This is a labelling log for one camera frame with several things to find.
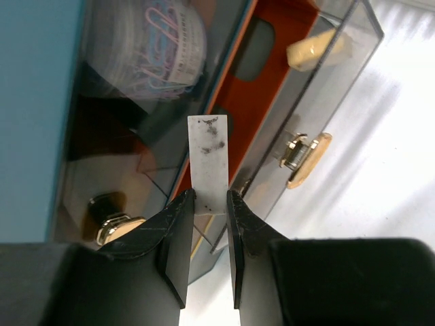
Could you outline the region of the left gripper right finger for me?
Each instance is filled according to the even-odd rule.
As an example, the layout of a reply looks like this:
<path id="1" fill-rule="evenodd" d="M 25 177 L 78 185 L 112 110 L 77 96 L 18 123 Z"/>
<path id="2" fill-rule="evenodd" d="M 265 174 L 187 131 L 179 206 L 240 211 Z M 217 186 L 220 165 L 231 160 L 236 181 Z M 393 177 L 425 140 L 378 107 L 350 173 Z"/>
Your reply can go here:
<path id="1" fill-rule="evenodd" d="M 227 193 L 242 325 L 433 325 L 434 252 L 412 238 L 290 240 Z"/>

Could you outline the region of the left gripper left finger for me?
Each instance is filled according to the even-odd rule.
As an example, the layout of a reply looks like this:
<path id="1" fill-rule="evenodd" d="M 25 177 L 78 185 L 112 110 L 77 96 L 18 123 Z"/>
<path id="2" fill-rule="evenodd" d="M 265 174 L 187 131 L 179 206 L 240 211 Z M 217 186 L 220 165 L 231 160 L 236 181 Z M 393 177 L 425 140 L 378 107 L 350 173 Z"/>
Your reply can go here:
<path id="1" fill-rule="evenodd" d="M 186 305 L 195 193 L 95 251 L 1 245 L 2 325 L 177 325 Z"/>

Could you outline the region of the teal drawer organizer box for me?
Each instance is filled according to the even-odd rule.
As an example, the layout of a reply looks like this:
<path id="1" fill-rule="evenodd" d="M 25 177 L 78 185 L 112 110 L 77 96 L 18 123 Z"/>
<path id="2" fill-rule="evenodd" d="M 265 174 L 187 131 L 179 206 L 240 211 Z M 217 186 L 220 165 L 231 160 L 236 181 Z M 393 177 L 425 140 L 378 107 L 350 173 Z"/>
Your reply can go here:
<path id="1" fill-rule="evenodd" d="M 177 98 L 82 92 L 92 1 L 1 2 L 1 242 L 92 248 L 191 186 L 188 116 L 226 115 L 229 187 L 266 219 L 324 157 L 326 130 L 381 43 L 368 1 L 189 1 L 207 57 Z M 286 49 L 336 29 L 316 67 Z M 326 66 L 341 33 L 352 57 Z"/>

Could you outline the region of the silver staple box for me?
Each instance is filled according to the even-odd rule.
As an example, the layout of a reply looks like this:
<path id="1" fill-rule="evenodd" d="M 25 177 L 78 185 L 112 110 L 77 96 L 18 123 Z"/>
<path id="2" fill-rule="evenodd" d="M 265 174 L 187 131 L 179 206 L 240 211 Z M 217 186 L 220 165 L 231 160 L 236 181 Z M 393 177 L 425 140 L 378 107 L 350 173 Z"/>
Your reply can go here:
<path id="1" fill-rule="evenodd" d="M 195 214 L 223 215 L 228 191 L 227 116 L 188 116 L 188 147 Z"/>

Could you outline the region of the small yellow eraser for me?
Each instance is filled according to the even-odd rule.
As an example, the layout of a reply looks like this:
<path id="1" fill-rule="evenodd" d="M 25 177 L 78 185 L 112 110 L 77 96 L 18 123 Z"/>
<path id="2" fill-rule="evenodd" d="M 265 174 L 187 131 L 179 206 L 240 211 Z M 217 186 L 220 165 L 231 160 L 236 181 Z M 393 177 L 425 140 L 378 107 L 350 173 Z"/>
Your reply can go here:
<path id="1" fill-rule="evenodd" d="M 312 70 L 329 46 L 336 29 L 330 29 L 316 36 L 303 39 L 286 49 L 289 67 L 298 71 Z M 346 33 L 341 33 L 329 55 L 323 61 L 326 66 L 337 65 L 352 57 L 353 40 Z"/>

